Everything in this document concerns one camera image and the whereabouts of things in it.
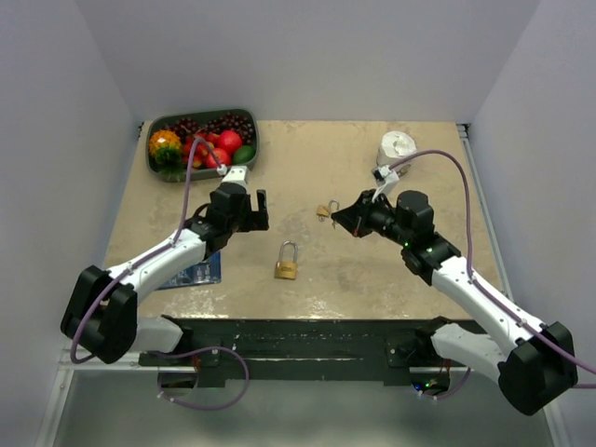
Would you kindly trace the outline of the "small brass padlock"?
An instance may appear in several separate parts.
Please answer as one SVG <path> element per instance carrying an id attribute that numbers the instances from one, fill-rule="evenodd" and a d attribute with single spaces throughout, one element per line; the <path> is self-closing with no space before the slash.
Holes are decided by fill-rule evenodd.
<path id="1" fill-rule="evenodd" d="M 340 204 L 337 200 L 332 199 L 327 205 L 319 205 L 316 210 L 316 215 L 321 222 L 329 219 L 335 210 L 340 209 Z"/>

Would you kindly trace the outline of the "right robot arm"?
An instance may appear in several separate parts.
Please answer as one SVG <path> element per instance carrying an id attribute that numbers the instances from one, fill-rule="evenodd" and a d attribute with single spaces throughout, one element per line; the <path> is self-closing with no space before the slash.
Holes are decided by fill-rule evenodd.
<path id="1" fill-rule="evenodd" d="M 384 195 L 364 191 L 332 220 L 353 237 L 376 233 L 401 245 L 406 267 L 462 307 L 483 332 L 444 322 L 419 338 L 417 359 L 437 365 L 459 362 L 495 382 L 520 413 L 537 413 L 578 381 L 572 334 L 559 322 L 545 324 L 512 303 L 476 274 L 469 261 L 435 229 L 427 195 L 399 194 L 391 205 Z"/>

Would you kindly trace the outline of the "large brass padlock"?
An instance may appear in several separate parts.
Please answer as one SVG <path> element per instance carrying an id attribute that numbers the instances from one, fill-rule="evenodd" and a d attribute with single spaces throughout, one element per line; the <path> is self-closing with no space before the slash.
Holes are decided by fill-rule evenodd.
<path id="1" fill-rule="evenodd" d="M 278 259 L 274 267 L 274 278 L 296 280 L 298 273 L 298 245 L 291 240 L 284 241 L 278 252 Z"/>

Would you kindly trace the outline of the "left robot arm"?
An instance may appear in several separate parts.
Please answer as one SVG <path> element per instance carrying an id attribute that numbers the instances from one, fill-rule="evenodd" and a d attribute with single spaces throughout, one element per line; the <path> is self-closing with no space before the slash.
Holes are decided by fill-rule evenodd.
<path id="1" fill-rule="evenodd" d="M 239 183 L 223 182 L 208 203 L 168 238 L 132 260 L 83 270 L 61 320 L 61 332 L 91 358 L 114 363 L 132 351 L 160 352 L 172 365 L 185 364 L 193 343 L 172 318 L 142 318 L 139 304 L 183 270 L 223 249 L 235 233 L 266 231 L 266 192 L 251 196 Z"/>

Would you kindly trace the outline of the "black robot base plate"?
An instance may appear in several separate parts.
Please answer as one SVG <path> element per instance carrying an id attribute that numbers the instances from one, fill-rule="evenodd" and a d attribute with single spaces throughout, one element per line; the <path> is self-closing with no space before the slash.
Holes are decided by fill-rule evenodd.
<path id="1" fill-rule="evenodd" d="M 457 365 L 431 349 L 429 332 L 443 321 L 181 318 L 183 339 L 174 358 L 146 353 L 140 363 L 161 370 L 196 371 L 202 387 L 249 376 L 377 382 L 438 395 L 454 383 Z"/>

